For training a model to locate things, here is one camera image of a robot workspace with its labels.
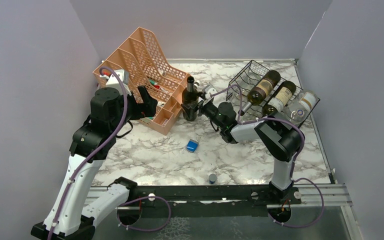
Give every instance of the marble table surface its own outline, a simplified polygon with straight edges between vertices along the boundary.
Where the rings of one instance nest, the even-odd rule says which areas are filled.
[[[246,65],[246,62],[173,63],[190,73],[201,85],[213,84],[218,90]],[[299,86],[297,72],[290,63],[263,63],[277,70],[283,78]],[[225,100],[220,94],[214,103]],[[126,125],[120,133],[130,129]],[[310,118],[301,127],[305,146],[297,158],[293,177],[309,178],[315,183],[329,183],[313,123]],[[194,153],[186,150],[190,139],[199,142]],[[220,185],[268,184],[273,175],[274,159],[261,140],[225,143],[205,116],[188,122],[180,115],[167,136],[138,122],[125,138],[118,139],[93,180],[93,186],[106,186],[123,176],[139,185],[208,185],[208,176],[217,175]]]

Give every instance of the purple cable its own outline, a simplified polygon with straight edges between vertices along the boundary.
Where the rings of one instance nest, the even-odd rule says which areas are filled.
[[[310,179],[305,178],[305,177],[298,178],[294,182],[297,183],[297,182],[299,182],[301,180],[306,180],[306,181],[310,182],[312,185],[314,185],[315,189],[317,189],[318,193],[320,194],[320,198],[321,198],[321,212],[320,212],[320,215],[314,221],[312,221],[310,223],[307,223],[305,225],[290,225],[290,224],[287,224],[287,223],[282,223],[282,222],[276,221],[269,214],[268,216],[273,220],[274,223],[279,224],[279,225],[281,225],[283,227],[287,227],[287,228],[302,229],[302,228],[310,227],[310,226],[316,224],[322,218],[323,212],[325,211],[325,199],[323,198],[322,191],[320,191],[320,188],[313,181],[311,181]]]
[[[217,93],[211,94],[210,97],[212,98],[212,97],[215,97],[219,94],[222,94],[233,87],[237,87],[237,89],[239,89],[239,102],[240,102],[240,104],[239,104],[239,112],[237,114],[237,121],[239,122],[241,120],[241,111],[242,111],[242,88],[238,84],[232,84],[232,85],[228,86],[227,88],[225,88],[225,89],[223,89]]]
[[[170,222],[170,219],[172,218],[172,209],[170,208],[170,204],[167,200],[165,200],[164,198],[160,197],[160,196],[144,196],[144,197],[140,197],[138,199],[135,199],[135,200],[131,200],[131,201],[128,201],[128,202],[125,202],[123,204],[120,205],[120,207],[122,206],[126,206],[126,205],[129,205],[129,204],[132,204],[132,203],[135,203],[137,201],[142,201],[142,200],[145,200],[145,199],[159,199],[159,200],[162,200],[165,204],[167,204],[167,207],[168,207],[168,218],[167,218],[167,221],[165,221],[165,223],[157,228],[153,228],[153,229],[142,229],[142,228],[137,228],[137,227],[134,227],[134,226],[130,226],[130,225],[124,225],[121,221],[120,221],[120,216],[119,216],[119,212],[117,212],[117,220],[119,222],[119,224],[125,228],[127,228],[128,230],[129,229],[133,229],[133,230],[136,230],[136,231],[141,231],[141,232],[155,232],[155,231],[158,231],[158,230],[161,230],[163,229],[165,226],[167,226],[167,224],[169,224]]]
[[[70,180],[71,183],[73,183],[73,180],[75,179],[75,177],[77,176],[77,174],[79,173],[80,169],[82,169],[82,167],[91,159],[95,156],[95,154],[97,154],[103,147],[105,147],[105,145],[107,145],[111,139],[113,139],[116,134],[122,129],[123,127],[123,123],[126,119],[126,115],[127,115],[127,93],[126,93],[126,88],[125,86],[123,85],[123,82],[122,80],[120,79],[120,77],[117,75],[117,73],[112,70],[111,68],[109,67],[106,67],[106,66],[102,66],[100,67],[99,69],[99,73],[101,75],[103,75],[103,70],[108,70],[112,75],[114,75],[114,77],[118,80],[118,83],[120,84],[121,86],[121,91],[123,93],[123,100],[124,100],[124,109],[123,109],[123,114],[121,116],[121,120],[120,120],[120,123],[118,123],[117,127],[115,128],[114,132],[111,133],[111,135],[101,144],[99,145],[93,152],[91,152],[81,163],[80,165],[74,170],[73,174],[71,175],[71,177],[68,179]],[[55,212],[55,217],[53,218],[52,220],[52,224],[54,223],[57,223],[58,222],[58,218],[60,217],[60,213],[61,213],[61,210],[63,209],[63,205],[64,205],[64,201],[66,200],[67,198],[67,194],[69,193],[69,190],[70,190],[70,187],[71,187],[71,183],[67,184],[65,186],[65,189],[64,189],[64,192],[62,193],[62,196],[61,196],[61,200],[59,201],[59,205],[56,209],[56,212]],[[47,235],[47,240],[51,240],[52,238],[52,233],[54,233],[54,229],[55,229],[55,226],[51,225],[50,229],[49,229],[49,234]]]

